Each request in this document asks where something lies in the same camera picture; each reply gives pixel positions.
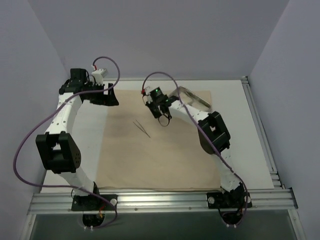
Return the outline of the steel tweezers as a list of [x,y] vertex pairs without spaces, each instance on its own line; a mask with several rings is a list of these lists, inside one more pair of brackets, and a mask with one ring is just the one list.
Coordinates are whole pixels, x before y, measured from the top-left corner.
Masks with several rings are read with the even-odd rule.
[[146,134],[149,138],[151,138],[151,136],[147,133],[147,131],[145,130],[145,128],[137,121],[133,121],[133,124],[140,129],[144,134]]

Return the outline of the metal instrument tray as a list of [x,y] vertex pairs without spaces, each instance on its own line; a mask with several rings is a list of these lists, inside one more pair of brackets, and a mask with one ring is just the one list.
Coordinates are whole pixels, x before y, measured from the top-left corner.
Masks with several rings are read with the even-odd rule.
[[209,101],[184,86],[179,86],[178,89],[173,90],[168,96],[178,97],[178,93],[180,95],[180,99],[185,105],[190,105],[205,112],[210,112],[212,110],[212,105]]

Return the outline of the beige cloth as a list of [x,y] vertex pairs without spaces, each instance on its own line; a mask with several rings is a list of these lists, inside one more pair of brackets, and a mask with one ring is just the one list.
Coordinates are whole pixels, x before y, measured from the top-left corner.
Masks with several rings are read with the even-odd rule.
[[[219,171],[201,147],[197,128],[177,117],[155,119],[137,90],[117,90],[109,107],[96,184],[105,189],[211,191]],[[138,129],[137,120],[150,135]]]

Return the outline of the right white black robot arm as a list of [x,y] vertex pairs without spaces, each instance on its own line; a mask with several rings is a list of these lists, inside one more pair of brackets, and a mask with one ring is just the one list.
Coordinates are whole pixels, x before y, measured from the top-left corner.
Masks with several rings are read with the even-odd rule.
[[156,119],[162,116],[168,120],[180,118],[196,126],[202,149],[211,156],[219,171],[223,203],[230,207],[238,203],[239,193],[244,193],[246,188],[233,170],[231,156],[227,153],[231,135],[222,116],[216,111],[208,112],[184,103],[175,95],[148,95],[145,105]]

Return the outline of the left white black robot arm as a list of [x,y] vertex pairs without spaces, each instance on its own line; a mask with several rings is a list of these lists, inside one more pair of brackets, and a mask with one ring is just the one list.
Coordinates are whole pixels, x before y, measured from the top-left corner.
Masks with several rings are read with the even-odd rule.
[[58,92],[58,113],[45,133],[35,139],[44,168],[62,177],[70,186],[75,186],[75,195],[83,197],[83,204],[90,210],[100,206],[101,197],[96,183],[81,168],[81,151],[71,133],[78,110],[85,100],[94,105],[119,105],[112,88],[107,94],[102,92],[107,73],[105,68],[95,68],[91,74],[83,68],[72,68],[70,78]]

